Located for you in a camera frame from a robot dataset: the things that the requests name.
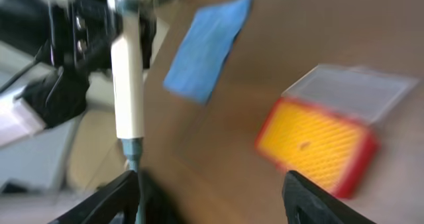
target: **white cylinder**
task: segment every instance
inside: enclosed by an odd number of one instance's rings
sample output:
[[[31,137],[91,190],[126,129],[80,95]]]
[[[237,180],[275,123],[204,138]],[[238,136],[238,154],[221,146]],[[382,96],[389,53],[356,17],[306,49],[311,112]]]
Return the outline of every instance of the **white cylinder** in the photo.
[[[143,65],[137,16],[122,16],[123,32],[111,48],[117,137],[120,139],[144,136]]]

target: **blue towel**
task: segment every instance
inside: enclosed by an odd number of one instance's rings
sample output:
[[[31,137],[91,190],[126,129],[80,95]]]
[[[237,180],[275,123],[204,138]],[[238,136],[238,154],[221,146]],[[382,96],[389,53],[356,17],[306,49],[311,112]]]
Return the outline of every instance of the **blue towel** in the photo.
[[[199,9],[164,80],[164,87],[206,103],[217,83],[252,0],[234,0]]]

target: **black cable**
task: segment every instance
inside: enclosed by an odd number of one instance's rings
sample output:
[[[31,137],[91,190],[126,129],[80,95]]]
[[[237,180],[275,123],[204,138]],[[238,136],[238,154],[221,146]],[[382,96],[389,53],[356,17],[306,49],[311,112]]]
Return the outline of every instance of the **black cable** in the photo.
[[[31,70],[33,67],[35,67],[40,61],[34,59],[32,62],[30,62],[28,65],[26,65],[23,69],[21,69],[18,73],[13,75],[9,81],[7,81],[4,85],[0,87],[0,94],[2,94],[4,91],[6,91],[11,85],[13,85],[19,78],[21,78],[24,74],[26,74],[29,70]]]

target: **wooden table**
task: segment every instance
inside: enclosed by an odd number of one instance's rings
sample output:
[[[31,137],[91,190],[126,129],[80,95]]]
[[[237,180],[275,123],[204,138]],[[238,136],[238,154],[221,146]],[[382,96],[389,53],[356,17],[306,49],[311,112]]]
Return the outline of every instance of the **wooden table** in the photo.
[[[254,0],[206,106],[162,87],[195,10],[184,0],[146,82],[146,153],[191,223],[285,223],[284,174],[254,140],[283,90],[319,63],[424,75],[424,0]],[[424,221],[424,87],[378,127],[383,147],[347,203],[377,223]]]

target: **red and yellow box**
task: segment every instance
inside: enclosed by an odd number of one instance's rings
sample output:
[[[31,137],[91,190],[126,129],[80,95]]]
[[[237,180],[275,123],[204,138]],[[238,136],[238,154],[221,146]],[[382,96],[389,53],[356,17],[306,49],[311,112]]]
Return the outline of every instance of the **red and yellow box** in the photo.
[[[335,197],[349,198],[378,143],[367,125],[281,97],[272,108],[256,148],[287,170],[297,170]]]

